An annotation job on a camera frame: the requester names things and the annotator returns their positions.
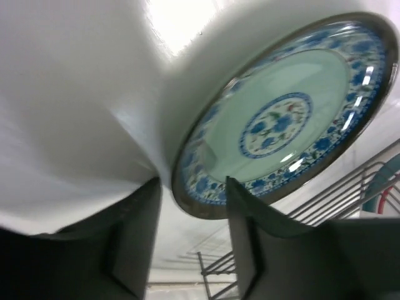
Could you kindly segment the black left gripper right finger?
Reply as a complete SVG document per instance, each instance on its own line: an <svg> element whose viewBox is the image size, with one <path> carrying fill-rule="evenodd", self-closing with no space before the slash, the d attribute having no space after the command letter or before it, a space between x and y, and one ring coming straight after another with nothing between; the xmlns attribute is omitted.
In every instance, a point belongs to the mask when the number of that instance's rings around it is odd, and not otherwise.
<svg viewBox="0 0 400 300"><path fill-rule="evenodd" d="M399 298L399 219L328 220L312 227L231 177L226 197L242 299Z"/></svg>

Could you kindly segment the blue patterned small plate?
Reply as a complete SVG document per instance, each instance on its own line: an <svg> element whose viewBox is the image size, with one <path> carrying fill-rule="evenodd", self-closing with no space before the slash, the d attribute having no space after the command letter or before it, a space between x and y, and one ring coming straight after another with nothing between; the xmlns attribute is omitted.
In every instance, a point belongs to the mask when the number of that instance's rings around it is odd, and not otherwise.
<svg viewBox="0 0 400 300"><path fill-rule="evenodd" d="M367 12L318 20L244 65L200 113L177 154L172 195L226 217L226 178L267 203L298 190L369 126L396 77L398 35Z"/></svg>

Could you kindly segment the green red rimmed plate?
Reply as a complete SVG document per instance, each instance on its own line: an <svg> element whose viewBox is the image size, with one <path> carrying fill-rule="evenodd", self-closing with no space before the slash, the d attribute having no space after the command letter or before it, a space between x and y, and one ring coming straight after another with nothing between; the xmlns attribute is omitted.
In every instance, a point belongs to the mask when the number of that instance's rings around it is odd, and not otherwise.
<svg viewBox="0 0 400 300"><path fill-rule="evenodd" d="M373 197L362 205L364 212L387 216L399 214L399 182L383 190L393 179L399 179L399 155L386 162L372 177L365 196Z"/></svg>

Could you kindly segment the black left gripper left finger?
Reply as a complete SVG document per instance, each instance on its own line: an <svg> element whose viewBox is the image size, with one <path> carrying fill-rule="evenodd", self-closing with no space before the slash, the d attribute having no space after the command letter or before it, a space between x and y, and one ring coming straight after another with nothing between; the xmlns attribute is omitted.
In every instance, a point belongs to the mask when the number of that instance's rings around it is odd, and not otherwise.
<svg viewBox="0 0 400 300"><path fill-rule="evenodd" d="M144 299L161 182L53 234L1 230L2 299Z"/></svg>

